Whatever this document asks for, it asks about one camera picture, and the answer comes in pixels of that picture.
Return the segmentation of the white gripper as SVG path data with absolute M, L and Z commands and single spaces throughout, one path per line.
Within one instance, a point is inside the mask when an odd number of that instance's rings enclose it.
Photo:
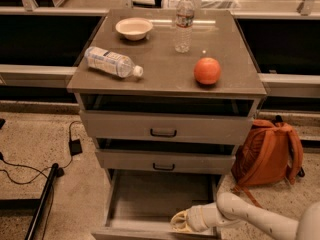
M 208 229 L 200 205 L 192 206 L 187 211 L 175 214 L 171 219 L 172 228 L 180 233 L 203 232 Z

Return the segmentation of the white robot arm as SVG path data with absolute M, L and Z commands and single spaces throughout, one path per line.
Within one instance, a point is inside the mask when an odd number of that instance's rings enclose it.
M 274 240 L 320 240 L 320 202 L 310 205 L 299 220 L 251 205 L 237 195 L 222 193 L 214 203 L 192 206 L 171 219 L 174 230 L 204 232 L 246 221 Z

